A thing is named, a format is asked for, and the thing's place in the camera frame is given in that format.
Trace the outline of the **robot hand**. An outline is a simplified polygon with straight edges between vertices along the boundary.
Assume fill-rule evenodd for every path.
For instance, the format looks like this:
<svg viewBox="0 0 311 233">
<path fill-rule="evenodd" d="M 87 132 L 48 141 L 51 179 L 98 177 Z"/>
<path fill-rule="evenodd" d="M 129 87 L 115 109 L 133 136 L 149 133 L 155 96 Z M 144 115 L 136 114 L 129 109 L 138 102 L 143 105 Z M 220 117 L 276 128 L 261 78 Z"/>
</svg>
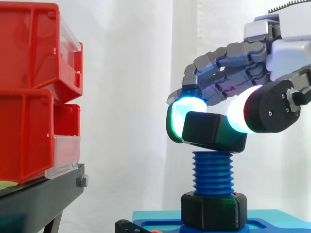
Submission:
<svg viewBox="0 0 311 233">
<path fill-rule="evenodd" d="M 244 27 L 244 39 L 196 58 L 171 93 L 166 130 L 186 142 L 190 112 L 227 98 L 229 125 L 241 133 L 278 133 L 311 101 L 311 3 L 293 0 Z"/>
</svg>

